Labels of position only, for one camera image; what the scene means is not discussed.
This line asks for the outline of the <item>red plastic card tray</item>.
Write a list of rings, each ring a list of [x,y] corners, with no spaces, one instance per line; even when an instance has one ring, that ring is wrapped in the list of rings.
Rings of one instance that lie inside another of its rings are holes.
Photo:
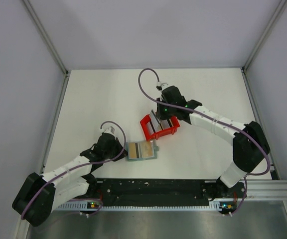
[[[176,117],[162,120],[160,124],[157,124],[156,119],[151,119],[151,116],[152,114],[146,115],[140,121],[146,141],[158,140],[160,137],[173,135],[180,127],[179,121]]]

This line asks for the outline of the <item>silver striped credit card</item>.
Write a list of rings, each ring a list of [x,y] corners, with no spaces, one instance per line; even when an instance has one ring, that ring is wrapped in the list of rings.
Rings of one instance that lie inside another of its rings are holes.
[[[160,131],[158,128],[159,126],[159,122],[160,120],[157,118],[154,110],[151,110],[150,113],[149,113],[149,117],[150,117],[150,121],[151,121],[151,124],[152,124],[152,127],[155,131]]]

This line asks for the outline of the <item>green leather card holder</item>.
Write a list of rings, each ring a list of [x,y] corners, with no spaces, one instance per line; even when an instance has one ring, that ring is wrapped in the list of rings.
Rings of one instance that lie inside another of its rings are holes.
[[[127,160],[140,161],[156,159],[159,147],[155,140],[127,143]]]

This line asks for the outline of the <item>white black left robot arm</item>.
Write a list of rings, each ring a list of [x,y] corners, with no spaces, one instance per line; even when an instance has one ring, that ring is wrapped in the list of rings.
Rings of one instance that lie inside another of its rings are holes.
[[[97,143],[72,161],[43,174],[29,174],[16,195],[12,208],[23,220],[37,227],[60,205],[79,196],[93,197],[97,185],[92,172],[103,164],[118,161],[128,154],[112,133],[102,133]]]

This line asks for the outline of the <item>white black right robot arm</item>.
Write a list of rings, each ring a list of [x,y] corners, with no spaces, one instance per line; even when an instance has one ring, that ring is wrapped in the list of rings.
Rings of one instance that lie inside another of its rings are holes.
[[[160,91],[156,99],[156,116],[160,120],[176,117],[211,132],[232,146],[232,162],[213,186],[220,196],[230,196],[242,178],[255,176],[254,169],[268,160],[271,150],[257,122],[241,123],[216,114],[198,101],[187,101],[176,86],[159,83],[156,88]]]

